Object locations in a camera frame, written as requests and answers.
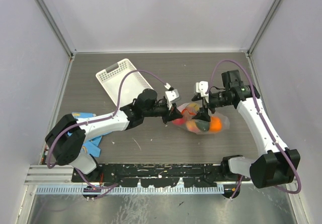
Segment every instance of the gray wall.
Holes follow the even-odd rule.
[[[11,224],[68,57],[34,0],[0,0],[0,16],[0,217]]]
[[[273,2],[45,1],[78,52],[248,49]]]
[[[301,154],[301,199],[322,217],[322,0],[284,0],[254,53],[264,100],[279,134]]]

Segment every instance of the blue object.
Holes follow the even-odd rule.
[[[89,117],[95,117],[94,113],[89,113],[89,112],[73,112],[72,113],[74,118],[89,118]],[[90,140],[87,140],[83,146],[82,146],[82,151],[84,151],[85,153],[92,155],[93,157],[99,157],[100,153],[101,153],[101,149],[98,147],[101,140],[102,140],[102,136],[109,134],[105,133],[101,136],[97,136],[94,137]]]

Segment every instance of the orange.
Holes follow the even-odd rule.
[[[218,132],[218,131],[221,131],[221,129],[222,129],[222,124],[219,117],[211,117],[209,131]]]

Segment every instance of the wooden tabletop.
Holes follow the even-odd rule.
[[[110,97],[95,74],[128,58],[137,69],[149,70],[179,90],[181,101],[191,102],[193,86],[208,81],[222,59],[235,59],[249,70],[243,53],[107,53],[77,54],[61,103],[58,119],[71,112],[92,112],[97,115],[115,110]],[[221,73],[237,69],[232,63],[219,67],[214,86],[222,87]],[[243,73],[241,78],[247,84]],[[142,74],[164,96],[165,88],[153,77]],[[159,118],[145,118],[134,129],[113,132],[103,137],[99,147],[99,163],[220,163],[222,157],[243,155],[257,158],[253,137],[237,110],[232,106],[217,111],[229,118],[230,129],[218,134],[196,135],[172,123],[164,125]]]

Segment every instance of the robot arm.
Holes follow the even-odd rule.
[[[69,126],[80,122],[91,122],[71,129],[57,142],[53,155],[58,165],[72,165],[84,174],[90,174],[97,168],[95,159],[81,152],[83,143],[106,132],[124,131],[140,125],[145,117],[161,117],[164,123],[182,118],[177,109],[176,102],[180,99],[179,92],[175,89],[166,91],[165,97],[157,99],[156,91],[145,89],[131,104],[121,107],[117,114],[108,119],[113,113],[75,119],[67,114],[55,125],[45,138],[49,147],[52,146],[57,136]]]
[[[227,71],[222,74],[225,91],[207,93],[208,83],[195,84],[195,96],[192,101],[202,100],[202,107],[194,119],[209,121],[208,111],[215,112],[215,108],[234,105],[244,118],[255,140],[259,158],[252,160],[243,156],[224,157],[221,162],[222,174],[225,176],[240,174],[252,179],[257,188],[264,188],[280,184],[290,183],[294,179],[294,173],[282,156],[281,152],[272,142],[266,127],[254,105],[250,86],[244,86],[238,70]],[[266,115],[260,95],[255,89],[256,101],[272,134],[279,145],[286,152],[291,162],[297,169],[300,155],[297,150],[289,150],[286,143],[280,138]]]

